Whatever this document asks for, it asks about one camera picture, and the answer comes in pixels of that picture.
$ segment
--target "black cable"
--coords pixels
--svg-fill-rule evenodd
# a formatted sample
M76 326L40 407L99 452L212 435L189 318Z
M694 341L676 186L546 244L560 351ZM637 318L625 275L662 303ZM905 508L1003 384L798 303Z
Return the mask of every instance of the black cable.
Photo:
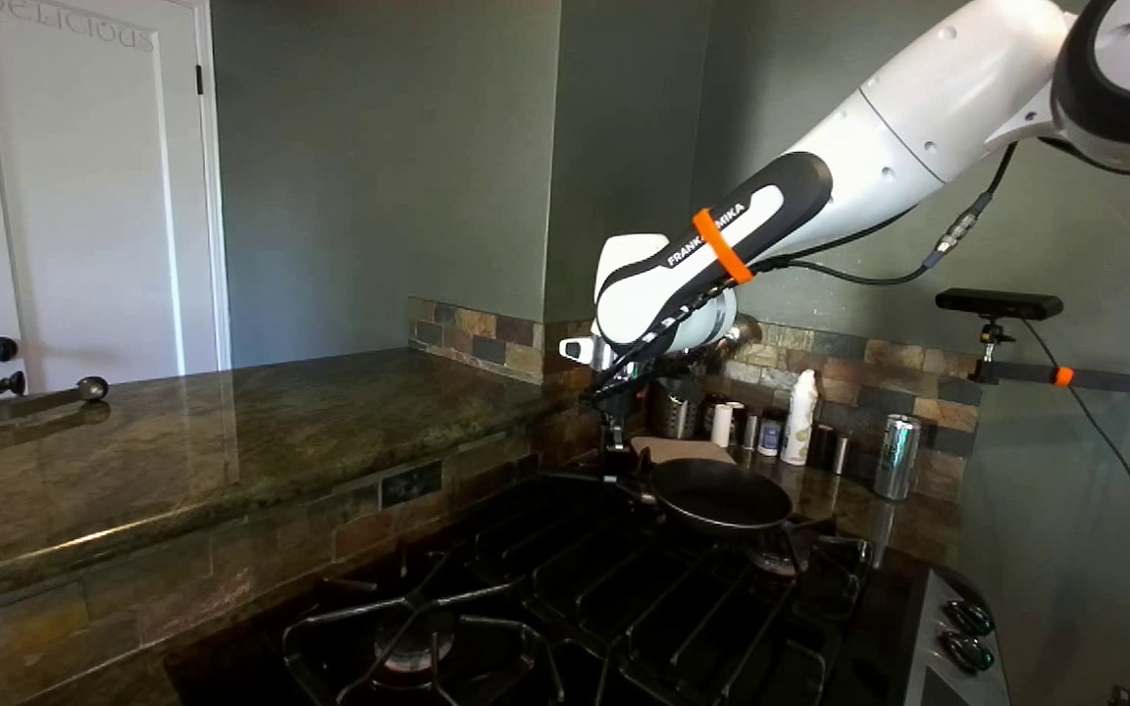
M1034 343L1043 347L1049 363L1059 363L1057 351L1049 347L1049 341L1038 335L1038 330L1034 330L1028 318L1019 318L1019 322L1028 326L1028 334L1032 334ZM1083 403L1079 389L1070 389L1070 394L1074 394L1083 419L1100 431L1100 439L1109 448L1109 453L1119 458L1119 466L1122 466L1126 479L1130 479L1126 453L1122 453L1119 443L1105 435L1105 427L1100 424L1100 414Z
M1012 154L1015 154L1015 143L1009 143L1009 149L1000 154L1000 163L996 163L990 186L978 190L978 194L968 201L968 209L958 213L958 219L935 239L935 247L927 249L927 258L922 258L915 271L905 271L905 275L872 279L872 275L852 275L852 271L837 271L837 265L822 265L822 262L808 262L808 258L798 258L798 256L783 258L781 265L816 271L816 275L842 279L842 282L856 282L856 287L904 287L904 282L915 282L915 279L922 279L928 265L938 265L938 262L973 232L973 224L990 213L990 205L991 205L1003 171L1009 171Z

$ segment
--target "white bottle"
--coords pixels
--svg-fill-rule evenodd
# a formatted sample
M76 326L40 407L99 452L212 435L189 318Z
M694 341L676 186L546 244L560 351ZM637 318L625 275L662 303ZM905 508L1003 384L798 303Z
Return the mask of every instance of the white bottle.
M791 384L788 424L783 424L783 466L803 466L816 407L816 376L803 367Z

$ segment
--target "wall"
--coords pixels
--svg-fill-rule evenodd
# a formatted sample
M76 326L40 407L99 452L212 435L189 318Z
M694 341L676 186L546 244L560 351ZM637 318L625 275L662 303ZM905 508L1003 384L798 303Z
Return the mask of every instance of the wall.
M716 5L698 139L698 194L711 194L798 139L852 87L953 0L724 0ZM981 163L873 239L821 262L911 271L958 209L991 176ZM947 287L1049 291L1066 312L1038 326L1074 363L1130 367L1130 180L1023 143L968 244L935 275L868 291L783 271L740 307L766 322L978 347L978 322L935 311ZM1038 359L1032 334L1003 347ZM1130 394L1083 390L1130 458ZM1066 390L986 389L981 431L960 482L960 567L1000 610L1015 703L1105 703L1130 686L1130 479Z
M236 363L540 312L556 0L216 0Z
M588 318L604 235L681 232L714 0L566 0L546 322Z

